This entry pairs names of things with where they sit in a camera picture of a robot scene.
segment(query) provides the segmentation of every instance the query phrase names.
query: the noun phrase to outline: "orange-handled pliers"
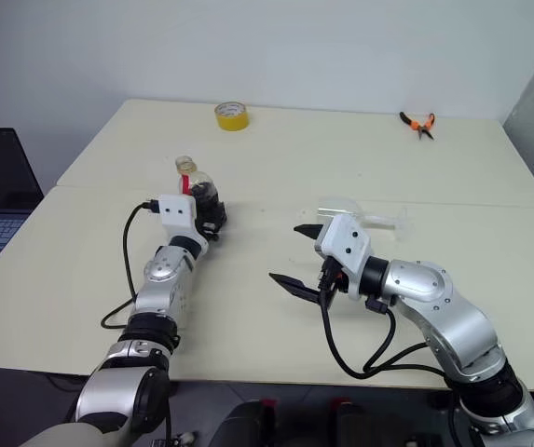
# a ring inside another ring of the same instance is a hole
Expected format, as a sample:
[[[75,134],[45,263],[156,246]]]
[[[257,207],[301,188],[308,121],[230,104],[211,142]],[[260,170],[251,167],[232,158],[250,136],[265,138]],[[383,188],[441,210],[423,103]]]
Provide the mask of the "orange-handled pliers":
[[[428,115],[428,120],[424,123],[424,126],[420,126],[420,124],[416,120],[410,119],[403,112],[399,113],[399,117],[407,126],[412,128],[413,130],[418,131],[418,138],[422,139],[422,133],[425,133],[426,135],[428,135],[428,138],[430,138],[431,140],[434,140],[434,138],[432,137],[430,133],[430,130],[432,126],[434,125],[434,120],[436,119],[434,114]]]

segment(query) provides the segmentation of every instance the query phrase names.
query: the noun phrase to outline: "yellow tape roll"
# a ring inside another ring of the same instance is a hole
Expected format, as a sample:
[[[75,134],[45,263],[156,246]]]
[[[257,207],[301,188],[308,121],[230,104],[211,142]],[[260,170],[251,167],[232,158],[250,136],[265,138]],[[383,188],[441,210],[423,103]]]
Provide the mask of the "yellow tape roll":
[[[246,106],[241,102],[223,102],[214,108],[214,114],[223,130],[242,130],[248,126]]]

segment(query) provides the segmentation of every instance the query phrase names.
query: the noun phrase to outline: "white table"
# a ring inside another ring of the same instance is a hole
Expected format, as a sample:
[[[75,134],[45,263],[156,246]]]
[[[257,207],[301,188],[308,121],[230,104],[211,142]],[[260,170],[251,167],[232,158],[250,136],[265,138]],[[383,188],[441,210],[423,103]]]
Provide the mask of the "white table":
[[[98,364],[119,334],[101,329],[99,320],[128,298],[123,224],[134,205],[158,193],[56,187],[47,195],[0,255],[0,367],[84,374]],[[515,370],[534,389],[534,210],[362,205],[389,215],[406,207],[411,234],[398,242],[389,231],[372,231],[377,256],[445,267],[463,296],[489,315]],[[386,372],[366,382],[346,376],[328,352],[318,308],[267,276],[316,284],[321,259],[311,240],[292,231],[314,222],[315,206],[310,199],[227,202],[222,241],[199,263],[183,343],[171,363],[174,380],[444,386],[425,372]],[[140,213],[130,229],[137,286],[164,240],[158,217]],[[386,335],[388,320],[343,295],[331,314],[340,351],[358,368]],[[398,317],[389,353],[421,340]],[[435,364],[426,351],[411,359]]]
[[[494,120],[439,116],[432,142],[395,115],[265,107],[249,107],[250,126],[227,132],[213,107],[126,101],[58,184],[172,191],[174,160],[189,154],[229,201],[350,196],[534,208],[534,178]]]

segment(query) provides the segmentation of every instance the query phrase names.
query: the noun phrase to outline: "plastic bottle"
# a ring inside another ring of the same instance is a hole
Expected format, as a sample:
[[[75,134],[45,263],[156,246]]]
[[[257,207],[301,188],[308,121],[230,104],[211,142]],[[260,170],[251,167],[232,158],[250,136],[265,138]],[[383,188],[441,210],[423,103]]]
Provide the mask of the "plastic bottle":
[[[218,239],[217,233],[226,222],[227,216],[225,205],[219,201],[214,182],[208,174],[198,170],[196,163],[189,156],[178,156],[175,166],[181,175],[180,193],[196,199],[197,230],[207,239]]]

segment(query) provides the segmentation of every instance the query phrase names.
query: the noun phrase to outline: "pliers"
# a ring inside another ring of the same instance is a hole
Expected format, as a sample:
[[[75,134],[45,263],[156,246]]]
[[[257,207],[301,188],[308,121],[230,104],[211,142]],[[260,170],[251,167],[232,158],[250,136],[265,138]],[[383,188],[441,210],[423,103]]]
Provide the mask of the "pliers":
[[[425,133],[428,136],[428,138],[430,138],[431,140],[434,140],[434,137],[432,137],[430,133],[430,130],[432,126],[434,125],[434,119],[436,119],[434,114],[428,115],[428,120],[424,123],[424,126],[420,126],[420,124],[416,120],[410,119],[403,112],[399,113],[399,117],[407,126],[412,128],[413,130],[418,131],[418,138],[422,139],[422,133]]]

